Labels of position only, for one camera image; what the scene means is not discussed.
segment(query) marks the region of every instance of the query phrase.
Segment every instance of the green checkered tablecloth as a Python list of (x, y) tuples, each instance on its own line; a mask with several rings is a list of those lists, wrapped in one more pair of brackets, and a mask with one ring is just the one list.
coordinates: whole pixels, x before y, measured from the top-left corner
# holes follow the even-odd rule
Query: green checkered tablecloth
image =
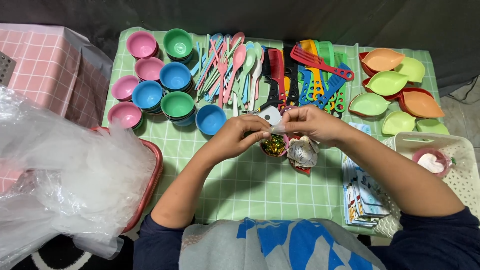
[[(133, 70), (135, 59), (128, 53), (125, 43), (128, 36), (138, 30), (144, 29), (134, 27), (123, 31), (120, 35), (103, 126), (108, 126), (108, 110), (118, 102), (111, 95), (111, 86), (122, 76), (135, 75)], [(157, 39), (163, 51), (162, 42), (165, 32), (149, 32)], [(191, 35), (194, 42), (198, 41), (201, 47), (206, 47), (206, 36)], [(282, 42), (277, 40), (254, 38), (248, 38), (248, 40), (258, 41), (267, 47), (282, 48)], [(347, 102), (350, 102), (353, 97), (365, 91), (361, 82), (367, 78), (367, 75), (361, 69), (358, 53), (370, 51), (373, 48), (334, 45), (334, 49), (348, 54), (347, 65), (355, 72), (355, 79), (347, 83)], [(397, 49), (397, 51), (420, 60), (425, 65), (426, 75), (423, 82), (416, 86), (432, 92), (439, 102), (430, 54), (427, 51), (410, 49)], [(170, 62), (165, 55), (163, 56), (165, 63)], [(189, 68), (198, 61), (196, 54), (194, 56), (188, 64)], [(267, 93), (268, 84), (261, 82), (256, 107), (266, 101)], [(205, 104), (207, 103), (202, 100), (197, 106), (202, 107)], [(372, 135), (378, 140), (383, 140), (387, 138), (381, 132), (383, 120), (387, 114), (395, 110), (400, 110), (397, 102), (390, 104), (386, 113), (375, 117), (361, 118), (351, 115), (346, 110), (342, 120), (369, 124)], [(231, 107), (227, 107), (224, 111), (228, 118), (233, 114)], [(163, 174), (151, 202), (144, 211), (144, 214), (147, 214), (194, 153), (210, 137), (202, 134), (195, 125), (178, 127), (164, 116), (146, 115), (145, 118), (146, 121), (135, 133), (140, 138), (158, 145), (164, 157)], [(218, 164), (208, 175), (195, 214), (197, 222), (207, 223), (218, 219), (240, 220), (244, 217), (262, 220), (317, 217), (333, 220), (354, 233), (373, 234), (372, 229), (345, 225), (340, 154), (337, 148), (322, 148), (317, 165), (312, 168), (310, 175), (306, 175), (296, 172), (286, 158), (267, 157), (260, 151), (258, 144), (254, 145), (239, 157)]]

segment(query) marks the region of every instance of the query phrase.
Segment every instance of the navy blue sleeve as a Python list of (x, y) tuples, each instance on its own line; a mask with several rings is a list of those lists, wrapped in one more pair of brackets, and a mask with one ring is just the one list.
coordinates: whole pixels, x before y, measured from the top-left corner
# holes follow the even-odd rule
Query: navy blue sleeve
[(400, 224), (390, 246), (369, 247), (387, 269), (480, 269), (480, 223), (468, 207), (446, 217), (402, 213)]
[(133, 269), (177, 270), (183, 231), (161, 226), (148, 214), (133, 243)]

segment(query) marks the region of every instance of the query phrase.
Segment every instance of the table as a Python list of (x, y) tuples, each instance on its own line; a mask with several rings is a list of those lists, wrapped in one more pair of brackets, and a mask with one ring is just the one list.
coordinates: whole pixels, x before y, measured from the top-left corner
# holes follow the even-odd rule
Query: table
[[(135, 60), (125, 48), (125, 42), (133, 32), (143, 30), (134, 27), (123, 31), (119, 38), (119, 48), (113, 63), (110, 89), (120, 77), (133, 74)], [(149, 31), (157, 39), (163, 50), (163, 36), (166, 32)], [(193, 41), (198, 41), (201, 47), (206, 46), (206, 36), (191, 34)], [(267, 47), (282, 49), (282, 42), (247, 38), (247, 41), (260, 42)], [(368, 76), (363, 72), (358, 59), (358, 53), (370, 51), (374, 48), (334, 45), (334, 50), (348, 54), (347, 65), (355, 72), (355, 79), (347, 83), (347, 102), (357, 94), (365, 92), (361, 86), (363, 79)], [(421, 61), (426, 67), (426, 75), (416, 87), (424, 88), (433, 93), (439, 102), (435, 73), (430, 54), (427, 51), (413, 51), (397, 49)], [(188, 64), (192, 68), (198, 61), (196, 54)], [(165, 63), (170, 62), (164, 55)], [(110, 93), (103, 118), (103, 126), (108, 126), (107, 112), (116, 103)], [(266, 101), (268, 84), (260, 82), (259, 99), (255, 104)], [(198, 107), (207, 104), (204, 100)], [(347, 110), (342, 120), (346, 122), (369, 124), (372, 135), (378, 140), (384, 140), (381, 132), (383, 120), (392, 111), (400, 110), (398, 103), (388, 106), (382, 115), (361, 118), (351, 115)], [(231, 117), (233, 110), (224, 109), (227, 117)], [(154, 192), (151, 202), (145, 209), (147, 214), (159, 200), (168, 185), (185, 167), (194, 153), (210, 138), (202, 134), (195, 125), (178, 127), (169, 122), (164, 116), (146, 116), (143, 126), (135, 133), (142, 139), (157, 144), (164, 155), (164, 171), (161, 182)], [(342, 172), (340, 164), (341, 151), (337, 148), (322, 147), (317, 165), (312, 168), (311, 174), (306, 175), (295, 171), (286, 158), (267, 157), (260, 151), (259, 145), (250, 147), (245, 153), (235, 159), (226, 160), (215, 166), (205, 181), (200, 197), (198, 209), (195, 213), (197, 222), (209, 223), (218, 219), (240, 220), (244, 217), (268, 220), (289, 220), (296, 218), (326, 218), (337, 222), (353, 233), (374, 234), (372, 229), (345, 225), (343, 212)]]
[[(101, 123), (112, 61), (63, 26), (0, 24), (0, 51), (16, 61), (8, 88), (81, 126)], [(0, 192), (21, 172), (0, 167)]]

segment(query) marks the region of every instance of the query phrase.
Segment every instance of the orange leaf-shaped dish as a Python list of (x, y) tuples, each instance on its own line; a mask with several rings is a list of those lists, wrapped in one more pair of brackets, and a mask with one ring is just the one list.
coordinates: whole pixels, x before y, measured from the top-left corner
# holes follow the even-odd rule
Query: orange leaf-shaped dish
[(412, 114), (423, 118), (444, 117), (445, 114), (437, 102), (421, 92), (404, 92), (404, 104)]
[(394, 69), (405, 58), (405, 54), (398, 53), (392, 49), (378, 48), (369, 52), (362, 62), (375, 71), (386, 71)]

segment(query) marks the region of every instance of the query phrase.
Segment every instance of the person's left hand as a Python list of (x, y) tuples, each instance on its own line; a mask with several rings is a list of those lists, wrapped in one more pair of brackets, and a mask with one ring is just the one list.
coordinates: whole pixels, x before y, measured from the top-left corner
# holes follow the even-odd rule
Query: person's left hand
[(254, 143), (269, 138), (270, 124), (263, 118), (243, 114), (231, 117), (220, 130), (204, 145), (202, 151), (216, 165), (226, 159), (234, 158), (245, 152)]

